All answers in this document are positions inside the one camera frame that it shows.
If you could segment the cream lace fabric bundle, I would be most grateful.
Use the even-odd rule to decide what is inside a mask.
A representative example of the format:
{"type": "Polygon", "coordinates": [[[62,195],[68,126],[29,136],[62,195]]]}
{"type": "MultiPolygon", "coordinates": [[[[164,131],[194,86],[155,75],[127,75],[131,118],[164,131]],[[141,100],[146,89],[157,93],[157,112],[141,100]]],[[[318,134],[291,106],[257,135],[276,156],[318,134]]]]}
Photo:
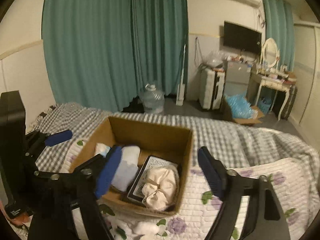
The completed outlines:
{"type": "Polygon", "coordinates": [[[151,210],[165,211],[176,204],[180,190],[178,170],[173,165],[148,169],[142,188],[142,203],[151,210]]]}

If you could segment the white sock ball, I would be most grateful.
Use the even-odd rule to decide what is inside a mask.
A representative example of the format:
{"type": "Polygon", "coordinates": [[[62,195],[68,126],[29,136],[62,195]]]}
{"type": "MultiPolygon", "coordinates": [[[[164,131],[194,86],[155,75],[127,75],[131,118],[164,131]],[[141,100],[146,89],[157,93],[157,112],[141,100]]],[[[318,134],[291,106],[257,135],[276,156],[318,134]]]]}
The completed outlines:
{"type": "Polygon", "coordinates": [[[151,222],[140,221],[133,228],[133,232],[137,235],[156,235],[159,232],[159,227],[151,222]]]}

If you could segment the blue floral tissue pack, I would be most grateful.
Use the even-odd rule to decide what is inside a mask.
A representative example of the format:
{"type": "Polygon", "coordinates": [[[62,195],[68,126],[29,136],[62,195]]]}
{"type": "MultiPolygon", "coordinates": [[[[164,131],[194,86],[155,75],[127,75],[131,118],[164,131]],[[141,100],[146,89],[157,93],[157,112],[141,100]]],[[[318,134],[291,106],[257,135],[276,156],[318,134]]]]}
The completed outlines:
{"type": "Polygon", "coordinates": [[[104,158],[107,156],[108,152],[110,151],[110,146],[107,146],[103,143],[97,143],[95,146],[94,155],[102,155],[104,158]]]}

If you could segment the brown cardboard box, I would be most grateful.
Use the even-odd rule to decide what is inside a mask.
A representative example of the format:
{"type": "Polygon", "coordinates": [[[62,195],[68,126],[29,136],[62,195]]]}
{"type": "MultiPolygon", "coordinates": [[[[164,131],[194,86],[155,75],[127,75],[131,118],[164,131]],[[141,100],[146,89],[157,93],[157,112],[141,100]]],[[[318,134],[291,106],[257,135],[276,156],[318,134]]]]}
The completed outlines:
{"type": "Polygon", "coordinates": [[[89,137],[84,148],[72,162],[69,172],[73,172],[77,166],[93,157],[95,145],[99,142],[107,146],[136,145],[141,149],[138,159],[139,167],[142,167],[147,157],[152,155],[176,163],[180,177],[176,203],[166,211],[152,211],[130,202],[125,194],[113,189],[102,196],[102,201],[107,206],[114,212],[135,213],[159,218],[170,217],[178,213],[193,151],[192,130],[111,116],[106,118],[89,137]]]}

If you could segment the grey checked blanket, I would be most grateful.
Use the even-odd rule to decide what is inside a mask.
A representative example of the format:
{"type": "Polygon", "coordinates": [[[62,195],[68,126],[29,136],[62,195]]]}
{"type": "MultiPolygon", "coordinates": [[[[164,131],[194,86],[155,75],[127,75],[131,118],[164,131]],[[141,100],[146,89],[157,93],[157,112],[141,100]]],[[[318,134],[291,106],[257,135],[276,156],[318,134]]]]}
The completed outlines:
{"type": "Polygon", "coordinates": [[[27,131],[39,130],[53,134],[70,129],[74,138],[89,138],[105,118],[113,116],[154,124],[185,127],[193,132],[194,149],[191,154],[196,165],[196,151],[207,146],[211,154],[230,168],[241,168],[293,158],[302,165],[308,179],[319,178],[319,153],[289,133],[274,129],[237,125],[232,122],[181,115],[111,113],[78,103],[53,105],[41,113],[27,131]]]}

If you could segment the clear water jug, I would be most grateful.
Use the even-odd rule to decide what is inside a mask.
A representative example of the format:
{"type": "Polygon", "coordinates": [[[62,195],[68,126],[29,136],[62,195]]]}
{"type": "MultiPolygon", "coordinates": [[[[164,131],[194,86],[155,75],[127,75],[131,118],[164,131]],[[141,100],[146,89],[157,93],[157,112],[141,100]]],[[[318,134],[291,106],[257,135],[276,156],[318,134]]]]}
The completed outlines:
{"type": "Polygon", "coordinates": [[[164,92],[155,84],[147,83],[140,94],[144,112],[149,114],[161,114],[164,111],[164,92]]]}

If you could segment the white wardrobe door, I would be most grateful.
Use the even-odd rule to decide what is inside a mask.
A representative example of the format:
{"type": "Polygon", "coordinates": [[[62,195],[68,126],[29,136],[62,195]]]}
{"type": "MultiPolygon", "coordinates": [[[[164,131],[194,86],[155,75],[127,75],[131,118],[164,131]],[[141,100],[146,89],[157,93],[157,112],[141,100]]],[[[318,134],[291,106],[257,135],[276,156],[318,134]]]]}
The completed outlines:
{"type": "Polygon", "coordinates": [[[290,119],[303,139],[319,150],[319,24],[299,21],[294,32],[298,92],[290,119]]]}

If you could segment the large teal curtain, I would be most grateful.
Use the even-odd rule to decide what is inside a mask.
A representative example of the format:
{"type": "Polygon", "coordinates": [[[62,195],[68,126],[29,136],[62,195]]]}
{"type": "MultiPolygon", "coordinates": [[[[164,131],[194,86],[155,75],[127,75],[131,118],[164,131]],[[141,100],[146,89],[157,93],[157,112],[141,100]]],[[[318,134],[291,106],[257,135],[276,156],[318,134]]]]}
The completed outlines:
{"type": "Polygon", "coordinates": [[[44,0],[42,39],[57,103],[121,111],[187,65],[187,0],[44,0]]]}

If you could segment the cardboard box blue plastic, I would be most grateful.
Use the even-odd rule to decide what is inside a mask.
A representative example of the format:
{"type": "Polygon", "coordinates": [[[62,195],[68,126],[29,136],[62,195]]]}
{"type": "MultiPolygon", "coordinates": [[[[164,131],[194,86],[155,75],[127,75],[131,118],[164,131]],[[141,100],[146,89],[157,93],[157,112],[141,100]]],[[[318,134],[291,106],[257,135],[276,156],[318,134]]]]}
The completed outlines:
{"type": "Polygon", "coordinates": [[[247,101],[244,94],[224,95],[221,111],[223,120],[245,126],[261,124],[265,116],[257,106],[247,101]]]}

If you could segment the white flat mop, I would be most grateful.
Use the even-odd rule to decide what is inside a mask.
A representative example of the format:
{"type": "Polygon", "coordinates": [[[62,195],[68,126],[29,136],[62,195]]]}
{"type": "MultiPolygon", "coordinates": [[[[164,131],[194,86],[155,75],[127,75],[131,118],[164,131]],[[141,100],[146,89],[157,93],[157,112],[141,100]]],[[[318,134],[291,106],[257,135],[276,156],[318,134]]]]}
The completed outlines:
{"type": "Polygon", "coordinates": [[[185,35],[184,38],[184,46],[183,46],[183,54],[182,54],[182,68],[181,68],[181,77],[180,83],[177,88],[177,97],[176,97],[176,106],[183,106],[184,102],[184,93],[185,93],[185,83],[184,83],[184,72],[185,72],[185,58],[186,58],[186,50],[187,50],[187,37],[185,35]]]}

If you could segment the silver mini fridge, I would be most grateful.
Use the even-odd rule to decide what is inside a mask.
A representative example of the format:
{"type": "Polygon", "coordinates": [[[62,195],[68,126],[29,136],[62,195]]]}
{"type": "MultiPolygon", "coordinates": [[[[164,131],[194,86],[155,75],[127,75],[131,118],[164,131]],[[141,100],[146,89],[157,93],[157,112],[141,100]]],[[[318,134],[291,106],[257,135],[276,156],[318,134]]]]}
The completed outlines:
{"type": "Polygon", "coordinates": [[[226,61],[224,69],[224,93],[227,96],[233,96],[238,94],[246,96],[249,79],[251,75],[251,67],[244,63],[226,61]]]}

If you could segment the white suitcase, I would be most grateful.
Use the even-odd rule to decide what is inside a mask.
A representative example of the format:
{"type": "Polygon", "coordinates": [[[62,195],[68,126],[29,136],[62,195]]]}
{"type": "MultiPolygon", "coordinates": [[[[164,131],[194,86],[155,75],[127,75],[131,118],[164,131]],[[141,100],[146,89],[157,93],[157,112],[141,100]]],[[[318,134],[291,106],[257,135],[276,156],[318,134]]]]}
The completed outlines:
{"type": "Polygon", "coordinates": [[[199,102],[205,110],[221,106],[225,84],[225,72],[206,68],[201,72],[199,102]]]}

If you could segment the white oval vanity mirror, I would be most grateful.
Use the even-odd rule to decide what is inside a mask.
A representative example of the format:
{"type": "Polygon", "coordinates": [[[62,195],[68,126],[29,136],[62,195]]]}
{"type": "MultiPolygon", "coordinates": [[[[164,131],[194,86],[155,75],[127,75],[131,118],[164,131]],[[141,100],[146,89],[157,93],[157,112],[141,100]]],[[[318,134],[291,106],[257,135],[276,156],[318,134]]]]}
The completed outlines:
{"type": "Polygon", "coordinates": [[[273,38],[268,38],[262,48],[260,54],[260,64],[264,68],[272,68],[278,66],[280,50],[273,38]]]}

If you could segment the clear plastic bag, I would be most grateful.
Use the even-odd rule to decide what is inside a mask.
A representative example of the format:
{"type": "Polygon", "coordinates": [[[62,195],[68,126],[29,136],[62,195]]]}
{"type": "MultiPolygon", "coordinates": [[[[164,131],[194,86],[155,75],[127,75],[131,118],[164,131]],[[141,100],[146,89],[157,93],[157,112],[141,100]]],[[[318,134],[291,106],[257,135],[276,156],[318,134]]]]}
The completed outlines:
{"type": "Polygon", "coordinates": [[[208,56],[206,57],[204,63],[212,68],[217,68],[221,64],[223,64],[223,61],[225,59],[225,54],[219,50],[212,50],[208,56]]]}

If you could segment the teal window curtain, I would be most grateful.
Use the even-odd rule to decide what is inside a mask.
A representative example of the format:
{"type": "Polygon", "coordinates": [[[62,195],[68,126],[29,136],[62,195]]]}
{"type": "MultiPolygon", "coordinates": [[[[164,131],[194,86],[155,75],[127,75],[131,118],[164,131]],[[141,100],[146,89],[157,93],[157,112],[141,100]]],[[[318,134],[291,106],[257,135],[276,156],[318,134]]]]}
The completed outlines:
{"type": "Polygon", "coordinates": [[[275,40],[280,51],[280,64],[294,68],[295,34],[291,4],[285,0],[263,0],[266,38],[275,40]]]}

